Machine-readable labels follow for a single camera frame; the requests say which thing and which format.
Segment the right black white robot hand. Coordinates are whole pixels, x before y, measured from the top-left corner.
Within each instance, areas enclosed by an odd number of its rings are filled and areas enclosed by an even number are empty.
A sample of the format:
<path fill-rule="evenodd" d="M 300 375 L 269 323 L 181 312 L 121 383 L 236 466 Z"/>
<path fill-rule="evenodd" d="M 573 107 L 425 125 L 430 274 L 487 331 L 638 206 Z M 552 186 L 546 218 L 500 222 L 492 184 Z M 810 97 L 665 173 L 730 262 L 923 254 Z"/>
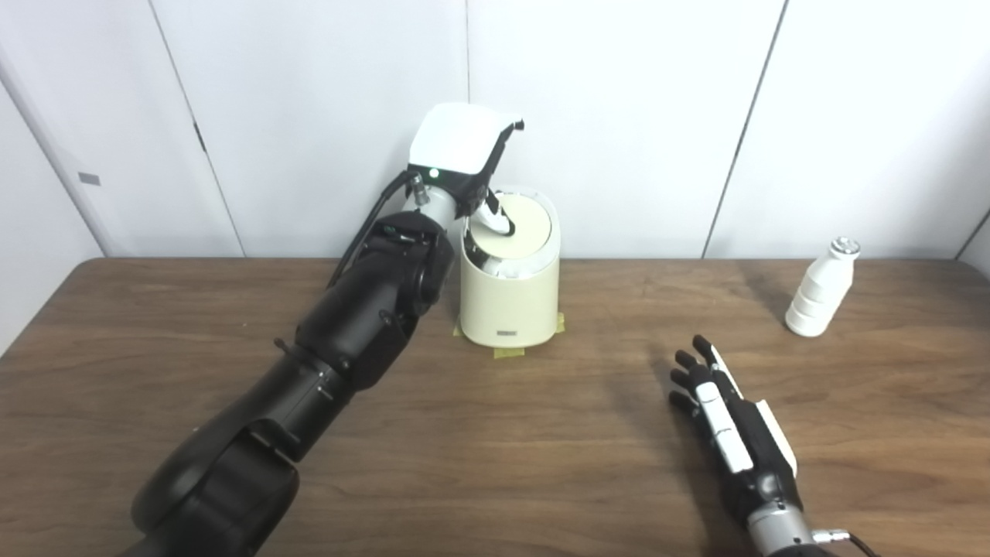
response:
<path fill-rule="evenodd" d="M 700 359 L 679 350 L 668 401 L 688 417 L 715 459 L 722 506 L 739 525 L 764 507 L 805 507 L 794 469 L 755 402 L 740 394 L 715 345 L 696 335 Z"/>

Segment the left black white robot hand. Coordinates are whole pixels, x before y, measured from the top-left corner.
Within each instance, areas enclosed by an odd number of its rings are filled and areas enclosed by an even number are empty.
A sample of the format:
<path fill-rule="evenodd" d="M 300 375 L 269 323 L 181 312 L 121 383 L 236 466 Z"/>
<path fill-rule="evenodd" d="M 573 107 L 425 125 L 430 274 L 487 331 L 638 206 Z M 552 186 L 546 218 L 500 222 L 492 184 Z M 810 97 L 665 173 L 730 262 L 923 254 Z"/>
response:
<path fill-rule="evenodd" d="M 524 118 L 468 103 L 442 103 L 428 111 L 411 141 L 403 211 L 424 213 L 443 230 L 474 217 L 493 233 L 510 237 L 509 218 L 490 181 L 509 138 Z"/>

